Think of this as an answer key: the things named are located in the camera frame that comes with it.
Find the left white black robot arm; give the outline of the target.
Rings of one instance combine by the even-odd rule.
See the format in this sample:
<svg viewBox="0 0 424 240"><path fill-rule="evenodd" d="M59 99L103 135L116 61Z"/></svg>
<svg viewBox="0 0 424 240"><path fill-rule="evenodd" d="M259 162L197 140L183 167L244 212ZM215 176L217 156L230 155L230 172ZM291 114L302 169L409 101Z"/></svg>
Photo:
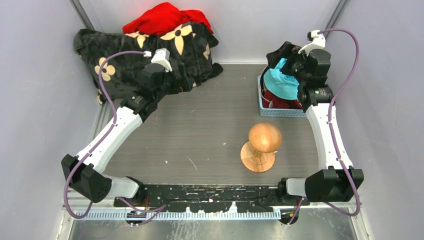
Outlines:
<svg viewBox="0 0 424 240"><path fill-rule="evenodd" d="M141 206L147 197L145 185L133 177L114 177L104 174L112 156L128 136L158 108L167 95L189 92L194 79L184 64L166 71L159 63L150 63L141 71L147 85L125 97L115 116L77 155L67 154L61 161L65 189L73 189L93 203L108 197L124 198L133 206Z"/></svg>

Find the dark red bucket hat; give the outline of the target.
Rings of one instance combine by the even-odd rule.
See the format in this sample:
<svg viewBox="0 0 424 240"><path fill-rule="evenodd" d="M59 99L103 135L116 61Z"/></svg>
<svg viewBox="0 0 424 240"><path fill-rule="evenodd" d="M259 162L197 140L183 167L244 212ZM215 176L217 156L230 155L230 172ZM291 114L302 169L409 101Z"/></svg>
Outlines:
<svg viewBox="0 0 424 240"><path fill-rule="evenodd" d="M266 109L296 109L301 110L303 107L298 100L287 100L279 98L267 89L261 92L262 107Z"/></svg>

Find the wooden hat stand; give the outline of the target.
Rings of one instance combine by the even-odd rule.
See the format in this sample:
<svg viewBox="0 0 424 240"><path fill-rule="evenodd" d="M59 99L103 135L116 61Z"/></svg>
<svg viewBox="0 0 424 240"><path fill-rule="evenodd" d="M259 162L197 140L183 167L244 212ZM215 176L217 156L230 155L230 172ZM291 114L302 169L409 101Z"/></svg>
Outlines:
<svg viewBox="0 0 424 240"><path fill-rule="evenodd" d="M240 150L242 164L250 171L264 173L275 163L275 151L281 146L283 136L273 124L261 122L248 132L248 142Z"/></svg>

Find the turquoise bucket hat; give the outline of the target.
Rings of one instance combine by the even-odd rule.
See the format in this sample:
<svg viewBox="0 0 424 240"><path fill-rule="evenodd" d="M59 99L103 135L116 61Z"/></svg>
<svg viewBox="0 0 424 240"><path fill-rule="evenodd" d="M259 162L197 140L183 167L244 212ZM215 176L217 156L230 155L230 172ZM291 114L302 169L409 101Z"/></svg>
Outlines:
<svg viewBox="0 0 424 240"><path fill-rule="evenodd" d="M294 76L280 71L286 62L286 58L281 58L275 68L266 70L263 74L263 83L278 98L293 101L298 99L299 82Z"/></svg>

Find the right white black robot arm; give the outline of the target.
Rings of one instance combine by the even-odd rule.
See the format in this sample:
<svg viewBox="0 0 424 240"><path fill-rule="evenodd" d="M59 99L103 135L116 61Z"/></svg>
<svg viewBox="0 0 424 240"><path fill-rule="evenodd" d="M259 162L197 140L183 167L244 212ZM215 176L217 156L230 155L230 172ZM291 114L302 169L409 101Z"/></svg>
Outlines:
<svg viewBox="0 0 424 240"><path fill-rule="evenodd" d="M297 196L312 203L348 202L364 181L361 169L354 168L338 130L336 109L331 106L333 91L327 85L331 54L323 49L309 53L289 41L278 50L286 59L280 71L298 81L298 101L308 119L318 153L318 171L307 178L283 178L277 192L283 205L291 205Z"/></svg>

